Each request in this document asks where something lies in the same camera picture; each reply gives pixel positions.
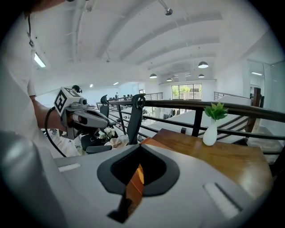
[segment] potted plant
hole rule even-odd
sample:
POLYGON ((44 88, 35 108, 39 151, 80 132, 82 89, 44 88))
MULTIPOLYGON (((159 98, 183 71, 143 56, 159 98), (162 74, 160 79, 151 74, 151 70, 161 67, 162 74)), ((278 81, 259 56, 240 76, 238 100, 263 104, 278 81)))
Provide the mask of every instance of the potted plant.
POLYGON ((224 104, 220 102, 215 105, 212 103, 212 106, 205 107, 204 111, 207 116, 211 117, 211 125, 205 131, 203 136, 203 142, 207 146, 212 146, 217 140, 217 124, 219 119, 223 119, 227 116, 228 109, 224 109, 224 104))
POLYGON ((104 129, 104 132, 99 131, 99 138, 102 139, 102 143, 109 142, 112 136, 115 136, 115 129, 109 126, 104 129))

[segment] white flowers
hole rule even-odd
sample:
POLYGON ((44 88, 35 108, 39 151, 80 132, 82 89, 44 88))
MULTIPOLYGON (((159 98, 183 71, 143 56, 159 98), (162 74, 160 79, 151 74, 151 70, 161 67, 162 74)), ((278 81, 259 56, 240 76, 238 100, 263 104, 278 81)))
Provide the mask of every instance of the white flowers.
POLYGON ((115 136, 115 129, 110 128, 109 126, 104 129, 105 133, 102 131, 99 131, 99 138, 108 138, 111 139, 112 136, 115 136))

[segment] black cable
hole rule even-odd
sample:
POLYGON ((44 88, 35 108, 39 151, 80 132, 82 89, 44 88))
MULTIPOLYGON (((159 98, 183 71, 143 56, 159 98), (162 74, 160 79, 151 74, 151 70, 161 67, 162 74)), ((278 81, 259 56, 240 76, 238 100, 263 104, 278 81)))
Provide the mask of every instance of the black cable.
POLYGON ((66 157, 66 155, 65 155, 64 153, 62 153, 61 150, 55 145, 55 143, 53 142, 53 140, 50 138, 50 135, 49 135, 49 131, 48 131, 48 120, 49 120, 49 115, 51 114, 51 112, 52 112, 53 110, 55 110, 55 107, 52 107, 52 108, 48 111, 48 113, 47 113, 47 115, 46 115, 46 117, 45 117, 45 132, 46 132, 46 135, 47 135, 49 141, 50 141, 51 144, 54 146, 54 148, 56 148, 57 151, 58 151, 63 157, 66 157))
POLYGON ((28 16, 28 34, 31 38, 31 20, 30 20, 30 15, 28 16))

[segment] person's arm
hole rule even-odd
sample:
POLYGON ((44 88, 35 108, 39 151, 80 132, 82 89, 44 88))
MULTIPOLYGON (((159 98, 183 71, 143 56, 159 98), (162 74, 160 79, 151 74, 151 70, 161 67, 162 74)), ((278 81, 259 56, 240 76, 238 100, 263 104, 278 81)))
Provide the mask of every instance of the person's arm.
MULTIPOLYGON (((36 101, 35 96, 30 96, 30 98, 33 102, 35 116, 37 118, 37 125, 39 128, 45 128, 45 117, 49 111, 49 108, 36 101)), ((66 131, 66 127, 61 124, 60 116, 56 110, 52 111, 49 116, 48 128, 55 128, 60 129, 61 131, 66 131)))

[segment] wooden table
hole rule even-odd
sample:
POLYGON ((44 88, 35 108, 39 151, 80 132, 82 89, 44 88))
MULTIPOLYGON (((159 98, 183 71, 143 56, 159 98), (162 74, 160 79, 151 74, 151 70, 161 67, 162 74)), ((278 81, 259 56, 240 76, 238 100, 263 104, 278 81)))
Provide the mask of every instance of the wooden table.
POLYGON ((208 147, 201 138, 162 129, 149 144, 201 159, 239 184, 254 199, 269 190, 273 178, 265 157, 258 147, 216 142, 208 147))

